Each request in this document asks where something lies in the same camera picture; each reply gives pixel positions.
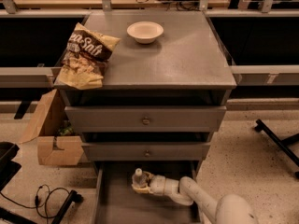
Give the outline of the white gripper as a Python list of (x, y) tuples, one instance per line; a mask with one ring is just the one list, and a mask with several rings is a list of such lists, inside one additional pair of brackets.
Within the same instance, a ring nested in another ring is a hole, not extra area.
[(137, 188), (132, 185), (133, 190), (139, 194), (153, 194), (153, 195), (164, 195), (164, 188), (166, 177), (162, 175), (154, 175), (150, 172), (144, 171), (143, 174), (146, 176), (147, 182), (149, 182), (149, 187)]

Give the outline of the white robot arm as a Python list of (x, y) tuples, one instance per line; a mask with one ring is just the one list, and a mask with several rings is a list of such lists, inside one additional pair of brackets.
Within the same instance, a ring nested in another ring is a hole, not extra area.
[(137, 193), (167, 196), (181, 205), (196, 203), (212, 224), (259, 224), (244, 198), (228, 194), (217, 201), (187, 176), (175, 180), (137, 168), (132, 175), (132, 188)]

